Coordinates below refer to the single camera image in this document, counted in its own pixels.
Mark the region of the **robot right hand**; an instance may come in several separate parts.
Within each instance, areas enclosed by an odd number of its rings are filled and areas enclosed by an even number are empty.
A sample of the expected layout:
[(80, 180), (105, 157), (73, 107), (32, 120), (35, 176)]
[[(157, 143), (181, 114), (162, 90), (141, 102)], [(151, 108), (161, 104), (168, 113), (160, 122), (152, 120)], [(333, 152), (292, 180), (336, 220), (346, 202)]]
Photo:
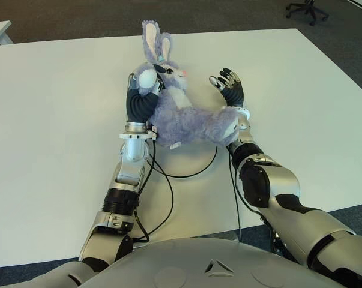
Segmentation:
[(223, 68), (219, 74), (219, 77), (209, 77), (210, 84), (221, 93), (228, 106), (242, 107), (244, 91), (240, 78), (228, 68)]

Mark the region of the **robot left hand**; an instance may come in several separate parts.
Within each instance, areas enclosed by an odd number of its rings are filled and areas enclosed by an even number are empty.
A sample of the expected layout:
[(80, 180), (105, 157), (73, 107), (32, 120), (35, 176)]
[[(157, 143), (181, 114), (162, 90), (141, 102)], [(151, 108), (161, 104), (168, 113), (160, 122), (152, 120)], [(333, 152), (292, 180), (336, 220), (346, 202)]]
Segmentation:
[(142, 64), (128, 77), (127, 121), (146, 124), (153, 115), (164, 89), (161, 76), (164, 69), (158, 65)]

